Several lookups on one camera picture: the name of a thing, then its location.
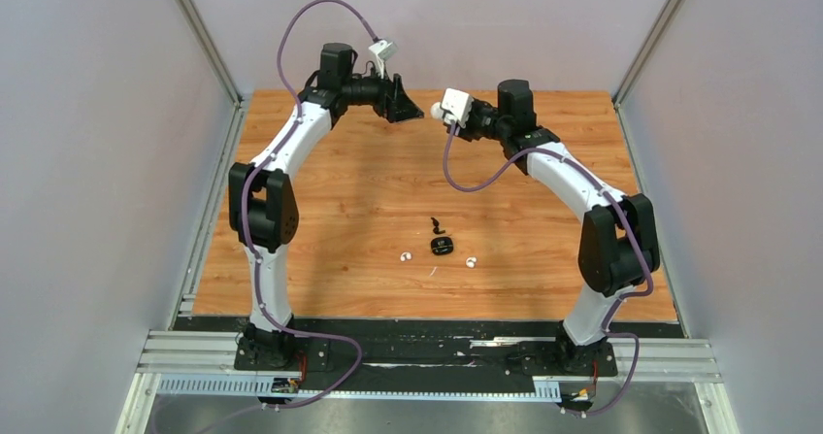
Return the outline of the white earbud charging case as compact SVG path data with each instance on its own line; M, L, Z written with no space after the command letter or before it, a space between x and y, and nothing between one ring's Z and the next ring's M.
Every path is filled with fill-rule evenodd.
M444 118L444 110L441 107L441 102L435 102L430 108L431 118L442 120Z

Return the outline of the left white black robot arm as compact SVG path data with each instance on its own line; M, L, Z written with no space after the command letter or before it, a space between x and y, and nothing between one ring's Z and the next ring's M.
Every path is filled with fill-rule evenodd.
M287 292L288 249L300 220L292 182L314 147L351 106L368 106L390 123L423 116L401 76L386 71L396 51L393 42L376 40L369 47L372 67L358 73L352 46L325 44L278 135L249 163L236 162L229 170L230 226L245 247L252 284L252 311L234 363L238 370L283 370L296 359Z

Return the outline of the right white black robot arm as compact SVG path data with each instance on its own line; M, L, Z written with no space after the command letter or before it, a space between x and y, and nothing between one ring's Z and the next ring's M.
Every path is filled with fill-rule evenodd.
M608 331L622 303L653 290L660 249L651 201L607 184L538 123L526 80L497 86L494 104L449 88L431 108L451 138L501 144L508 166L546 186L579 220L577 254L584 284L549 348L548 363L564 374L588 374L604 356Z

